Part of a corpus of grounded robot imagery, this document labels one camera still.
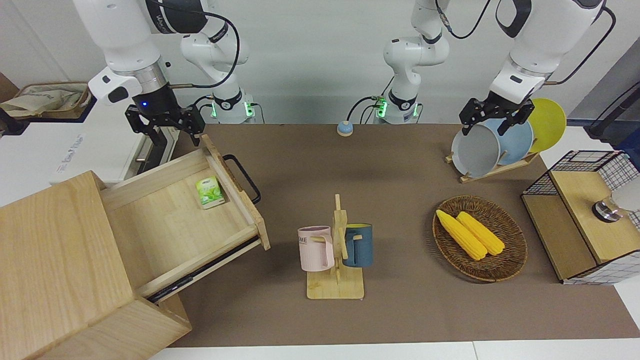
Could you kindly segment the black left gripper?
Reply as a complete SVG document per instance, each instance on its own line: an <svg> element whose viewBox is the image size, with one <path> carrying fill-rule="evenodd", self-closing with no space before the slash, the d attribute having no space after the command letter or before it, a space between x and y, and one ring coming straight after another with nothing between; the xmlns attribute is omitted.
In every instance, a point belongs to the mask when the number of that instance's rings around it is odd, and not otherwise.
<svg viewBox="0 0 640 360"><path fill-rule="evenodd" d="M502 96L490 92L485 100L471 98L462 107L459 119L462 123L462 135L467 136L474 125L489 119L504 119L497 128L503 136L514 125L522 125L532 114L535 105L531 99L516 104Z"/></svg>

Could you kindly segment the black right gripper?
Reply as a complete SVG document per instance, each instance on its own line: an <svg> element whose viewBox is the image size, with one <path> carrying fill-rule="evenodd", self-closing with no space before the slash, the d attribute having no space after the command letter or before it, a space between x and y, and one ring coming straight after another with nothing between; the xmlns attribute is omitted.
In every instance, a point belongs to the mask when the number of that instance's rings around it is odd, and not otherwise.
<svg viewBox="0 0 640 360"><path fill-rule="evenodd" d="M128 123L135 133L144 133L155 147L165 148L166 136L158 126L171 126L189 135L192 145L200 146L205 121L195 104L181 107L173 89L164 85L156 91L133 96L133 105L125 110Z"/></svg>

